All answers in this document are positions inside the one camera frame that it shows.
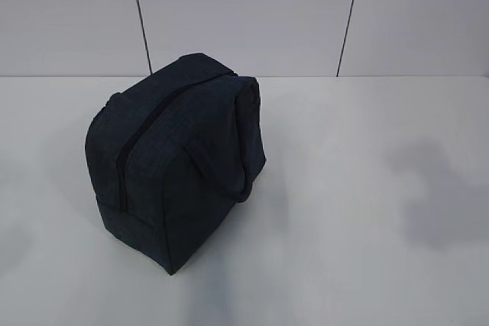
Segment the zipper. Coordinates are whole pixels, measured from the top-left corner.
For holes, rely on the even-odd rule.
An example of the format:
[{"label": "zipper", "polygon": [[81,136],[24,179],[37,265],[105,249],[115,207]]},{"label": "zipper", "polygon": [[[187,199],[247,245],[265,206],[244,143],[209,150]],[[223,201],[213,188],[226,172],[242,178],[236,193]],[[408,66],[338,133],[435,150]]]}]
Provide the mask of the zipper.
[{"label": "zipper", "polygon": [[167,97],[163,98],[163,100],[154,108],[153,111],[147,116],[147,118],[143,121],[141,126],[136,130],[136,132],[125,142],[122,146],[117,159],[115,161],[115,167],[117,169],[118,174],[118,187],[119,187],[119,208],[122,212],[128,212],[128,191],[126,188],[125,181],[125,171],[126,171],[126,163],[128,161],[129,154],[132,149],[136,145],[136,143],[141,139],[143,134],[151,127],[151,125],[170,107],[172,103],[175,102],[177,98],[179,98],[182,94],[189,91],[192,88],[195,88],[203,83],[210,82],[220,76],[236,76],[235,73],[224,73],[219,74],[217,76],[213,76],[212,78],[203,80],[201,82],[197,82],[194,84],[190,84],[188,86],[184,86],[178,89],[175,89],[171,92]]}]

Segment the gray wall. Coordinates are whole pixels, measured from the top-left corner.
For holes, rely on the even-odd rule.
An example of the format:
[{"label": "gray wall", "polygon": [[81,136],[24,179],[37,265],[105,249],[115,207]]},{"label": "gray wall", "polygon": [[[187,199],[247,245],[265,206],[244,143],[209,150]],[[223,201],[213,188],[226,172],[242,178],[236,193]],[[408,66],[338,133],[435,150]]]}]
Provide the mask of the gray wall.
[{"label": "gray wall", "polygon": [[[154,69],[335,76],[351,0],[140,0]],[[487,0],[355,0],[341,76],[487,75]],[[148,74],[135,0],[0,0],[0,75]]]}]

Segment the fabric bag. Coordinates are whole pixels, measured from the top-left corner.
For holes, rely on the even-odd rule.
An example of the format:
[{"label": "fabric bag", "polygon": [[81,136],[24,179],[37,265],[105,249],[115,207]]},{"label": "fabric bag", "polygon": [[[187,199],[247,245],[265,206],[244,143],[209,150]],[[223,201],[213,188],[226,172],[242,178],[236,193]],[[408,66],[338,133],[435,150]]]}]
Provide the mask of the fabric bag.
[{"label": "fabric bag", "polygon": [[172,275],[265,164],[257,80],[202,53],[182,56],[115,93],[85,152],[105,228]]}]

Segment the white tabletop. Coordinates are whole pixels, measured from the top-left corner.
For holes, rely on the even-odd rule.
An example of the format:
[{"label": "white tabletop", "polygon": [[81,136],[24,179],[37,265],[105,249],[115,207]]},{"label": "white tabletop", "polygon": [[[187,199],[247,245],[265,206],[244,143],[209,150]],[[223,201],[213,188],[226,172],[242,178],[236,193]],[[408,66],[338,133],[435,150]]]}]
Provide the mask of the white tabletop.
[{"label": "white tabletop", "polygon": [[175,276],[83,144],[135,78],[0,79],[0,325],[489,324],[489,80],[263,78],[267,165]]}]

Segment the dark navy bag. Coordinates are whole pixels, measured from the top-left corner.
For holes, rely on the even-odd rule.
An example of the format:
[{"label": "dark navy bag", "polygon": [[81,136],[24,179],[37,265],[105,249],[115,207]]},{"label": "dark navy bag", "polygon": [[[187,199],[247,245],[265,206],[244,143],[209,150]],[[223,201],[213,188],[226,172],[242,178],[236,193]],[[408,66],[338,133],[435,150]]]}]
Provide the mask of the dark navy bag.
[{"label": "dark navy bag", "polygon": [[182,56],[115,93],[85,152],[105,228],[174,274],[265,164],[257,80]]}]

